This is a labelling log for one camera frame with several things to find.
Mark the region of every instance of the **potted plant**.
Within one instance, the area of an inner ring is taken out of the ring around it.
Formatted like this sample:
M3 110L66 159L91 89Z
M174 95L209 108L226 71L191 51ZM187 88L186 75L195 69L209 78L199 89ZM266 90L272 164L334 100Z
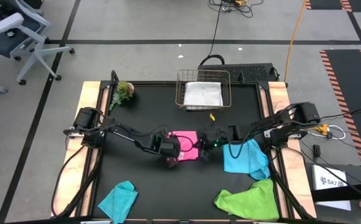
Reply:
M135 92L135 87L132 83L121 81L117 85L116 91L113 93L113 99L110 103L109 110L111 111L115 105L121 105L124 100L132 98Z

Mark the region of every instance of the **wooden table frame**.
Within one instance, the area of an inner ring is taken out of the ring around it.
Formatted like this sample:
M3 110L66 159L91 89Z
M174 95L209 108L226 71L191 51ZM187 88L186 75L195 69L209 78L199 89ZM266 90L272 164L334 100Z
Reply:
M105 112L106 107L108 106L108 96L109 96L109 88L107 86L102 85L108 84L107 82L84 82L82 92L80 95L80 100L78 102L78 107L76 110L79 111L80 108L83 107L97 107L100 106L101 111ZM265 91L264 88L261 88L260 94L263 104L263 113L264 116L269 116L271 114L271 110L273 112L277 112L278 110L284 109L287 107L290 102L287 94L287 89L285 83L283 82L268 82L269 88L268 91ZM268 96L266 92L270 93L269 99L272 102L272 106L268 106ZM101 101L98 101L98 96L101 95ZM82 137L75 137L70 139L68 142L68 149L65 156L65 161L72 156L75 151L77 151L81 147ZM296 149L300 151L299 141L297 139L289 139L288 146L292 149ZM54 199L54 209L56 213L60 213L67 204L71 201L77 190L80 188L80 184L82 183L83 176L86 174L84 172L85 163L87 159L90 159L89 172L91 171L95 159L97 155L97 149L83 149L79 153L79 155L75 156L63 170L62 176L59 181L59 185L57 188L57 193ZM292 150L283 149L281 152L281 156L278 156L274 161L274 166L278 172L279 163L282 163L285 174L286 174L286 183L290 191L297 198L298 202L305 208L305 210L313 217L316 217L316 211L314 208L314 203L312 200L311 190L309 187L309 182L306 175L304 159L301 154L296 153ZM81 205L81 209L77 209L77 215L87 216L89 214L88 208L91 201L92 196L92 185L91 184L88 190L85 192ZM277 193L278 193L278 202L280 207L280 215L283 218L292 218L289 217L289 207L287 205L287 200L284 195L284 192L281 190L279 185L277 184ZM295 209L293 209L291 214L294 215L295 218L299 218Z

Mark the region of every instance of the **green cloth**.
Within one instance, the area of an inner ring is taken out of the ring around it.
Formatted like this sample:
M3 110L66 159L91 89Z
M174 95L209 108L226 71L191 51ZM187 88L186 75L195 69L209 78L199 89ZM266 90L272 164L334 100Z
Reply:
M229 215L252 220L277 220L278 209L274 200L271 179L255 182L252 187L237 194L221 190L214 204Z

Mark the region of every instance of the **light blue towel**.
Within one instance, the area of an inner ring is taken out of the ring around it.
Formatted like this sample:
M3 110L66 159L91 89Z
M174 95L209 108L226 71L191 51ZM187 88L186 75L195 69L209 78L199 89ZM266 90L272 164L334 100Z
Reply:
M98 207L104 211L114 223L124 223L137 195L138 193L135 191L134 185L129 181L124 181L117 184L106 198L100 202Z
M237 156L240 145L231 144L232 154ZM234 159L229 152L229 144L223 146L223 170L225 172L250 174L255 180L269 178L268 158L261 151L258 143L254 139L243 144L240 156Z

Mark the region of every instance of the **white cloth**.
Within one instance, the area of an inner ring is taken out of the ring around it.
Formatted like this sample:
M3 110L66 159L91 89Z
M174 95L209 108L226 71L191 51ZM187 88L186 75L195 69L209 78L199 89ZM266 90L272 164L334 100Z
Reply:
M206 110L208 109L206 106L223 106L220 83L186 83L183 104L187 106L188 110Z

